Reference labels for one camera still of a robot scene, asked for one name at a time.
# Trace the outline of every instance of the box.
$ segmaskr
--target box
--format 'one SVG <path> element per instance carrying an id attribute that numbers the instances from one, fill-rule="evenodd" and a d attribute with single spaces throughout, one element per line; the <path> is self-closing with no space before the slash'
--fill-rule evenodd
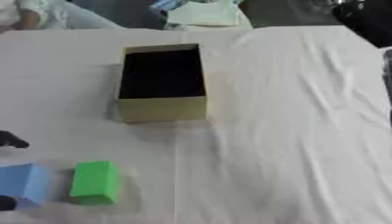
<path id="1" fill-rule="evenodd" d="M 0 167 L 0 207 L 2 210 L 41 206 L 50 181 L 50 172 L 36 164 Z"/>
<path id="2" fill-rule="evenodd" d="M 113 204 L 117 200 L 117 182 L 116 167 L 109 161 L 78 163 L 70 196 L 84 206 Z"/>
<path id="3" fill-rule="evenodd" d="M 206 118 L 207 91 L 199 46 L 126 48 L 116 106 L 126 123 Z"/>

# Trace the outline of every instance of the paper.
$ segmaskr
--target paper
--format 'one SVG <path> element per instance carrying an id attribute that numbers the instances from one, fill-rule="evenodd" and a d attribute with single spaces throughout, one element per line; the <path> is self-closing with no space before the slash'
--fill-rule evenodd
<path id="1" fill-rule="evenodd" d="M 189 2 L 169 11 L 168 23 L 180 25 L 236 26 L 241 11 L 229 0 L 215 3 Z"/>

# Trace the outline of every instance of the table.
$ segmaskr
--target table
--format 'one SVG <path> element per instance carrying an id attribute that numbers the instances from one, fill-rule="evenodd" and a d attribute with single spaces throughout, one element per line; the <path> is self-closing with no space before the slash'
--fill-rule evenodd
<path id="1" fill-rule="evenodd" d="M 208 120 L 112 120 L 122 48 L 179 43 L 201 45 Z M 0 128 L 31 143 L 0 165 L 53 170 L 46 206 L 0 223 L 392 220 L 382 51 L 344 27 L 10 31 L 0 69 Z M 121 168 L 119 203 L 66 203 L 73 165 L 93 160 Z"/>

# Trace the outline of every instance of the person's arm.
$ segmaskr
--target person's arm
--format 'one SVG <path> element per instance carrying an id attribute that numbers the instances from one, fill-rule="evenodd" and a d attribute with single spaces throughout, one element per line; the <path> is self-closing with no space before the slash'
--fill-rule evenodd
<path id="1" fill-rule="evenodd" d="M 21 19 L 15 28 L 19 30 L 41 29 L 49 18 L 50 0 L 16 0 L 16 3 Z"/>
<path id="2" fill-rule="evenodd" d="M 18 30 L 35 30 L 39 26 L 40 16 L 33 10 L 21 10 L 20 21 L 16 24 Z"/>

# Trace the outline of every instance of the blue block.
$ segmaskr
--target blue block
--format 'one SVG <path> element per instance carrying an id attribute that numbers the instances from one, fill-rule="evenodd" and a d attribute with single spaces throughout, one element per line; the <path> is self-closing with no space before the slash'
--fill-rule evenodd
<path id="1" fill-rule="evenodd" d="M 50 173 L 36 164 L 19 164 L 0 167 L 0 197 L 13 198 L 16 209 L 43 204 Z"/>

